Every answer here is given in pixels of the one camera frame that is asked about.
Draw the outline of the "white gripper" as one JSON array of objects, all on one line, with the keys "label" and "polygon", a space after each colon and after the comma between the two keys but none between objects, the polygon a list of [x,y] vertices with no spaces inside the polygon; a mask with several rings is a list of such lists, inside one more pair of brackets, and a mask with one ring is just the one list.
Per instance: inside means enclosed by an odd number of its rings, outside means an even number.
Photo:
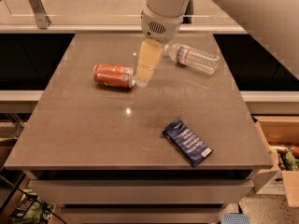
[{"label": "white gripper", "polygon": [[141,43],[139,51],[135,73],[137,86],[146,87],[150,82],[164,51],[161,43],[168,43],[176,36],[183,22],[184,13],[185,6],[179,4],[161,3],[143,6],[141,28],[147,39]]}]

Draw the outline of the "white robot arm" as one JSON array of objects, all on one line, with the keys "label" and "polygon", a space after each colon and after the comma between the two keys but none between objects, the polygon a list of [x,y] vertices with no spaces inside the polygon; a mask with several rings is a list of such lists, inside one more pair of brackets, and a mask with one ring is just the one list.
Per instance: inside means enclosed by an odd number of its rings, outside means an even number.
[{"label": "white robot arm", "polygon": [[[178,33],[191,0],[146,0],[145,37],[163,44]],[[212,0],[299,78],[299,0]]]}]

